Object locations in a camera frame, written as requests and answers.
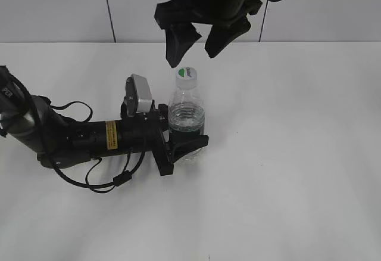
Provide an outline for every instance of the green logo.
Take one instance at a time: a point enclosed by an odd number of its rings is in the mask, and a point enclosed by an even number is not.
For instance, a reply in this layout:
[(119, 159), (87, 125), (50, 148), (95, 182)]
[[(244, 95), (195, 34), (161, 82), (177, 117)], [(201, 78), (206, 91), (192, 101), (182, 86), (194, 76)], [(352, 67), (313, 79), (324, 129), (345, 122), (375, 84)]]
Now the green logo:
[(191, 75), (191, 69), (190, 69), (189, 67), (187, 67), (187, 68), (185, 68), (185, 69), (180, 69), (180, 70), (179, 70), (179, 75), (180, 75), (181, 77), (185, 77), (185, 75), (186, 75), (187, 77), (192, 77), (192, 75)]
[(180, 70), (179, 70), (179, 75), (180, 75), (181, 77), (184, 77), (184, 75), (185, 75), (185, 69), (180, 69)]

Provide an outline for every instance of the bottle cap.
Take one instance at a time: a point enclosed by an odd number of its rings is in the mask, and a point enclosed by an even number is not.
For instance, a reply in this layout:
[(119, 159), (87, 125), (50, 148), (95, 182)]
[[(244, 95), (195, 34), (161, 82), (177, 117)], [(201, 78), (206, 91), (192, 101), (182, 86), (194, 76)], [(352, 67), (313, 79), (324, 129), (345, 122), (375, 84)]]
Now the bottle cap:
[(193, 67), (183, 67), (176, 72), (176, 85), (180, 89), (190, 90), (197, 86), (197, 72)]

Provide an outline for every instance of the cable connector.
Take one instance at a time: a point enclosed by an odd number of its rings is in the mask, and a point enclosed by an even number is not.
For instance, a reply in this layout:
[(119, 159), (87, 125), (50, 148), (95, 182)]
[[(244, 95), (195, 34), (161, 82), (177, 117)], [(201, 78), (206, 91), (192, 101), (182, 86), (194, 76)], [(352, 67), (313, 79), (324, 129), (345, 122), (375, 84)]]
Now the cable connector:
[(119, 187), (120, 185), (123, 185), (125, 182), (128, 182), (131, 179), (132, 179), (132, 174), (128, 170), (126, 170), (120, 175), (117, 175), (116, 177), (114, 177), (113, 181), (114, 181), (114, 185)]

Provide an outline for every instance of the bottle label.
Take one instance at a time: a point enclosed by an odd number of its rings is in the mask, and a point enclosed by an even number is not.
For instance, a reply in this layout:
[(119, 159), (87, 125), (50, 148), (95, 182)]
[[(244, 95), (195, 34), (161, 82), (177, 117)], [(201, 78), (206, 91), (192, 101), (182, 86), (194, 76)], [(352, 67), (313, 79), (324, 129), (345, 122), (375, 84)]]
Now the bottle label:
[(184, 78), (193, 78), (191, 68), (190, 67), (183, 67), (179, 70), (179, 76)]
[(169, 139), (171, 144), (182, 143), (189, 141), (190, 139), (197, 138), (199, 135), (204, 134), (204, 125), (201, 126), (198, 130), (183, 132), (169, 127)]
[(115, 121), (106, 121), (107, 149), (116, 150), (118, 148), (118, 132)]

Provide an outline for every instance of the water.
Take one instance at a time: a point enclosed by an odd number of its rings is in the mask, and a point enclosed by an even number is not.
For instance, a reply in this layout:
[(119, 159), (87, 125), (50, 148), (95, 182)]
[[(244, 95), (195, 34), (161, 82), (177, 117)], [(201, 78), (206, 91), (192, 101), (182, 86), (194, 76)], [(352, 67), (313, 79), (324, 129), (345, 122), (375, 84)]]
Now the water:
[(204, 133), (205, 112), (199, 105), (186, 102), (178, 103), (170, 106), (169, 127), (180, 132), (196, 132)]
[[(205, 111), (192, 102), (173, 104), (169, 109), (168, 123), (172, 142), (181, 142), (204, 133)], [(200, 151), (191, 152), (184, 159), (193, 160)]]

